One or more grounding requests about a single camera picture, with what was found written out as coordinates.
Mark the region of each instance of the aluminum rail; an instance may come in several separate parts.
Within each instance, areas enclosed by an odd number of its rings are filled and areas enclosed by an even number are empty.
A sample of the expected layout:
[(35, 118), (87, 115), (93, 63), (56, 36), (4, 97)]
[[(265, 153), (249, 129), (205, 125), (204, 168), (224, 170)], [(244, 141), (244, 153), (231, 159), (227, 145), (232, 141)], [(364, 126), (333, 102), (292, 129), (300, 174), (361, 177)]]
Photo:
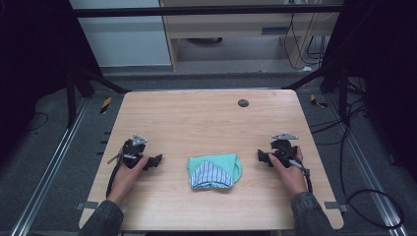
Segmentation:
[[(329, 103), (329, 106), (331, 107), (334, 116), (336, 118), (339, 118), (339, 115), (337, 113), (337, 106), (336, 101), (333, 97), (331, 97), (328, 94), (325, 94), (326, 100)], [(345, 128), (343, 125), (340, 124), (340, 129), (343, 131)], [(380, 180), (378, 179), (377, 175), (372, 170), (370, 164), (366, 160), (365, 154), (360, 149), (354, 135), (350, 133), (349, 136), (347, 136), (347, 144), (351, 148), (352, 151), (352, 157), (356, 162), (356, 165), (358, 166), (358, 169), (362, 175), (362, 178), (365, 181), (365, 184), (370, 189), (379, 190), (381, 192), (385, 192), (383, 185), (381, 184)], [(392, 202), (381, 195), (372, 194), (372, 198), (374, 199), (374, 203), (377, 206), (381, 217), (383, 218), (384, 222), (388, 226), (394, 226), (399, 222), (399, 216), (398, 213), (395, 210), (395, 207), (393, 206)], [(389, 231), (389, 234), (392, 236), (406, 236), (408, 235), (407, 231), (405, 230), (404, 225), (399, 226), (398, 228), (391, 229)]]
[(28, 234), (31, 224), (33, 223), (33, 220), (36, 217), (36, 214), (46, 197), (46, 194), (55, 178), (56, 173), (58, 172), (59, 166), (64, 159), (68, 147), (70, 146), (70, 143), (80, 126), (83, 116), (86, 113), (88, 103), (88, 98), (82, 99), (74, 124), (66, 130), (61, 142), (59, 143), (55, 153), (52, 156), (52, 159), (49, 162), (49, 165), (47, 166), (42, 178), (40, 179), (36, 190), (31, 196), (29, 203), (15, 224), (12, 230), (12, 236), (24, 236)]

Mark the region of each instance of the wire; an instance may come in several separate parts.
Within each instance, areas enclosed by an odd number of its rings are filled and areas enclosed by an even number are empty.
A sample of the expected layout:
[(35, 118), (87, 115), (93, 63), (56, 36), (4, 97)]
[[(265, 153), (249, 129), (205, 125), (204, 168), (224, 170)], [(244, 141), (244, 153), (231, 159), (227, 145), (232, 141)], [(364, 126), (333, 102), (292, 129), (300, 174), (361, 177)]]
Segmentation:
[(326, 121), (324, 123), (320, 123), (320, 124), (317, 124), (317, 125), (311, 125), (309, 127), (312, 128), (312, 127), (322, 126), (322, 125), (325, 125), (325, 124), (328, 124), (328, 123), (332, 123), (332, 122), (335, 122), (335, 121), (341, 121), (341, 120), (340, 119), (337, 119), (337, 120), (332, 120), (332, 121)]
[(349, 86), (350, 86), (350, 92), (356, 93), (358, 95), (365, 95), (365, 90), (362, 88), (362, 85), (359, 81), (359, 86), (355, 83), (351, 82), (349, 79), (347, 80)]
[(310, 179), (310, 169), (307, 169), (306, 167), (304, 167), (303, 162), (300, 160), (300, 158), (298, 158), (297, 155), (293, 154), (291, 151), (289, 151), (287, 148), (276, 145), (276, 148), (278, 148), (281, 151), (286, 152), (288, 155), (290, 155), (298, 164), (301, 165), (300, 170), (303, 171), (304, 177), (306, 178), (306, 182), (307, 182), (307, 188), (309, 190), (310, 193), (313, 194), (313, 185), (312, 185), (312, 180)]
[(46, 122), (48, 122), (48, 120), (49, 120), (49, 116), (46, 113), (43, 113), (43, 112), (34, 112), (34, 114), (35, 115), (44, 115), (45, 116), (45, 120), (39, 126), (37, 126), (35, 128), (32, 128), (32, 129), (28, 129), (28, 130), (26, 130), (26, 132), (38, 130), (40, 127), (44, 126), (46, 124)]
[(326, 37), (325, 36), (321, 37), (320, 49), (319, 49), (318, 52), (311, 52), (310, 51), (313, 41), (315, 41), (315, 44), (316, 44), (316, 37), (315, 36), (312, 36), (310, 38), (310, 42), (309, 42), (309, 45), (307, 46), (307, 50), (306, 50), (307, 51), (307, 56), (311, 59), (318, 60), (318, 62), (316, 64), (320, 68), (323, 64), (323, 60), (325, 59), (325, 52), (326, 52), (326, 47), (327, 47), (326, 46)]
[(327, 146), (327, 145), (338, 145), (340, 143), (341, 143), (341, 141), (335, 142), (335, 143), (326, 143), (326, 144), (316, 143), (316, 145), (317, 146)]
[(312, 133), (312, 134), (317, 134), (318, 132), (325, 131), (325, 130), (327, 130), (327, 129), (330, 129), (331, 127), (334, 127), (335, 125), (337, 125), (337, 124), (338, 124), (338, 123), (340, 123), (340, 122), (341, 122), (341, 120), (335, 121), (335, 122), (333, 122), (331, 125), (328, 125), (328, 126), (326, 126), (326, 127), (324, 127), (324, 128), (321, 128), (320, 130), (317, 130), (317, 131), (312, 131), (311, 133)]
[[(359, 24), (351, 31), (351, 33), (348, 35), (348, 36), (346, 36), (345, 38), (344, 38), (344, 40), (343, 41), (341, 41), (341, 43), (340, 43), (340, 45), (335, 49), (335, 50), (333, 50), (332, 51), (332, 53), (329, 55), (329, 57), (327, 57), (327, 58), (323, 58), (323, 60), (320, 62), (320, 65), (319, 65), (319, 67), (321, 67), (324, 63), (326, 63), (326, 62), (328, 62), (328, 61), (332, 61), (332, 60), (334, 60), (334, 58), (333, 57), (335, 57), (335, 55), (337, 55), (337, 53), (346, 45), (346, 43), (348, 43), (349, 42), (349, 40), (350, 40), (350, 38), (355, 34), (355, 32), (363, 25), (363, 23), (368, 19), (368, 17), (371, 15), (371, 12), (374, 10), (374, 8), (375, 8), (375, 6), (377, 5), (377, 2), (378, 2), (378, 0), (375, 0), (374, 1), (374, 3), (373, 3), (373, 5), (371, 6), (371, 8), (369, 9), (369, 11), (365, 14), (365, 16), (362, 18), (362, 20), (359, 22)], [(294, 37), (295, 37), (295, 33), (294, 33), (294, 28), (293, 28), (293, 25), (292, 25), (292, 23), (293, 23), (293, 18), (294, 18), (294, 13), (292, 14), (292, 16), (291, 16), (291, 23), (290, 23), (290, 26), (289, 26), (289, 28), (288, 28), (288, 32), (287, 32), (287, 34), (285, 35), (285, 38), (284, 38), (284, 47), (285, 47), (285, 52), (286, 52), (286, 54), (287, 54), (287, 56), (288, 56), (288, 58), (289, 58), (289, 54), (288, 54), (288, 51), (287, 51), (287, 49), (286, 49), (286, 46), (285, 46), (285, 44), (286, 44), (286, 37), (287, 37), (287, 35), (288, 35), (288, 33), (289, 33), (289, 31), (290, 31), (290, 28), (292, 28), (292, 30), (293, 30), (293, 34), (294, 34)], [(301, 58), (301, 60), (304, 62), (304, 63), (307, 63), (307, 62), (305, 62), (304, 61), (304, 59), (303, 59), (303, 57), (301, 56), (301, 51), (300, 51), (300, 48), (299, 48), (299, 46), (298, 46), (298, 42), (297, 42), (297, 40), (295, 40), (295, 43), (296, 43), (296, 45), (297, 45), (297, 48), (298, 48), (298, 54), (300, 55), (300, 58)], [(307, 64), (309, 64), (309, 65), (317, 65), (318, 63), (307, 63)], [(296, 68), (296, 67), (294, 67), (292, 64), (291, 64), (291, 67), (293, 68), (293, 69), (297, 69), (297, 70), (299, 70), (299, 69), (302, 69), (302, 68)]]
[(117, 171), (119, 171), (120, 166), (123, 164), (122, 158), (117, 159), (117, 163), (111, 172), (110, 179), (108, 180), (107, 190), (105, 192), (105, 197), (107, 198), (110, 195), (111, 188), (113, 187), (114, 178), (116, 177)]
[[(360, 106), (360, 107), (356, 108), (355, 110), (351, 111), (351, 109), (353, 107), (353, 104), (356, 103), (356, 102), (358, 102), (358, 101), (361, 101), (361, 100), (362, 100), (362, 98), (356, 100), (349, 107), (348, 119), (350, 119), (353, 114), (355, 114), (355, 113), (363, 110), (363, 107), (364, 106)], [(343, 196), (346, 199), (346, 204), (349, 205), (359, 216), (361, 216), (367, 222), (369, 222), (369, 223), (371, 223), (371, 224), (373, 224), (373, 225), (375, 225), (377, 227), (380, 227), (380, 228), (383, 228), (383, 229), (395, 229), (395, 228), (398, 228), (404, 222), (404, 213), (403, 213), (402, 208), (400, 207), (400, 205), (392, 197), (390, 197), (388, 194), (383, 193), (383, 192), (381, 192), (379, 190), (375, 190), (375, 189), (362, 189), (362, 190), (356, 191), (355, 193), (353, 193), (352, 195), (350, 195), (350, 197), (348, 197), (348, 195), (346, 193), (346, 189), (345, 189), (345, 186), (344, 186), (344, 179), (343, 179), (343, 146), (344, 146), (344, 141), (346, 140), (346, 138), (347, 138), (347, 136), (349, 135), (349, 132), (350, 132), (350, 125), (349, 124), (350, 124), (350, 122), (347, 122), (345, 131), (343, 133), (343, 137), (342, 137), (342, 140), (341, 140), (341, 143), (340, 143), (340, 151), (339, 151), (339, 157), (340, 157), (340, 161), (339, 161), (340, 187), (341, 187)], [(393, 225), (393, 226), (387, 226), (387, 225), (384, 225), (384, 224), (380, 224), (380, 223), (378, 223), (378, 222), (376, 222), (374, 220), (371, 220), (370, 218), (366, 217), (361, 211), (359, 211), (351, 203), (351, 201), (356, 196), (358, 196), (358, 195), (360, 195), (362, 193), (366, 193), (366, 192), (380, 194), (380, 195), (383, 195), (383, 196), (387, 197), (388, 199), (390, 199), (391, 202), (393, 203), (393, 205), (395, 206), (395, 208), (397, 209), (397, 211), (399, 212), (399, 214), (398, 214), (399, 215), (399, 222), (397, 224)]]
[[(289, 32), (292, 30), (292, 34), (293, 34), (293, 36), (294, 36), (294, 41), (295, 41), (295, 44), (296, 44), (296, 46), (297, 46), (298, 56), (300, 57), (301, 61), (303, 61), (303, 62), (304, 62), (307, 66), (314, 66), (314, 65), (317, 65), (317, 63), (306, 62), (306, 61), (304, 60), (303, 56), (301, 55), (301, 49), (300, 49), (300, 46), (299, 46), (299, 44), (298, 44), (297, 37), (295, 36), (294, 24), (293, 24), (293, 23), (294, 23), (294, 13), (292, 13), (292, 14), (291, 14), (291, 21), (290, 21), (290, 23), (289, 23), (289, 26), (288, 26), (288, 31), (287, 31), (287, 33), (285, 34), (285, 38), (284, 38), (284, 48), (285, 48), (285, 53), (287, 54), (288, 59), (289, 59), (289, 53), (288, 53), (288, 50), (287, 50), (287, 48), (286, 48), (286, 39), (287, 39), (287, 36), (288, 36)], [(291, 67), (292, 67), (293, 69), (296, 69), (296, 70), (302, 69), (302, 68), (296, 68), (295, 66), (293, 66), (293, 65), (292, 65), (292, 63), (291, 63), (291, 61), (290, 61), (290, 65), (291, 65)]]
[(330, 17), (332, 17), (334, 14), (335, 14), (335, 13), (331, 13), (329, 16), (327, 16), (327, 17), (325, 17), (325, 18), (316, 19), (316, 21), (319, 21), (319, 22), (321, 22), (321, 21), (325, 21), (325, 20), (329, 19)]

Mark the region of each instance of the black curtain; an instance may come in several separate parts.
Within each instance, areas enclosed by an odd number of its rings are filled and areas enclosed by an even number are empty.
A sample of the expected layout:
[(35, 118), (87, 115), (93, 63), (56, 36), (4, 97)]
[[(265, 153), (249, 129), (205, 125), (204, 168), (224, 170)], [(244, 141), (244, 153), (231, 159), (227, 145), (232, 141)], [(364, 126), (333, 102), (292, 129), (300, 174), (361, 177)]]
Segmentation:
[(333, 67), (322, 89), (337, 86), (340, 65), (348, 76), (363, 78), (365, 103), (393, 162), (406, 166), (417, 180), (417, 4), (413, 0), (346, 2), (362, 4), (363, 9), (340, 14), (327, 50), (327, 57), (336, 56), (328, 61)]
[(0, 0), (2, 165), (36, 102), (63, 89), (69, 70), (83, 67), (102, 76), (78, 19), (51, 15), (53, 10), (72, 7), (67, 0)]

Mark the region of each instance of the sleeve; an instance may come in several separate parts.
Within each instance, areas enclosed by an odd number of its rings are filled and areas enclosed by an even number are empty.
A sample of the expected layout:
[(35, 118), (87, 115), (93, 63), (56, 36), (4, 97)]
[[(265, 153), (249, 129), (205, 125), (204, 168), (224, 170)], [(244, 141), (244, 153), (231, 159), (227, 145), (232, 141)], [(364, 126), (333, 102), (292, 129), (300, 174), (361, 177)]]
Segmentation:
[(335, 235), (328, 217), (310, 192), (300, 193), (291, 202), (296, 235)]
[(124, 214), (118, 205), (104, 201), (91, 215), (79, 235), (117, 235), (123, 222)]

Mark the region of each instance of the white wall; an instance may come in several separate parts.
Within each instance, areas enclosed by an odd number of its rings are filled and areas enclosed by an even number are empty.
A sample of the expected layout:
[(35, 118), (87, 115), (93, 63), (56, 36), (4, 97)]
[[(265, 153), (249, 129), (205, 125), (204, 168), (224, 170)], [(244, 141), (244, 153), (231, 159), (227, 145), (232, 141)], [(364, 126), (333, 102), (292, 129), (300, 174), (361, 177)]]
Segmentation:
[[(159, 7), (158, 0), (70, 0), (74, 9)], [(79, 18), (100, 67), (170, 66), (162, 17)]]

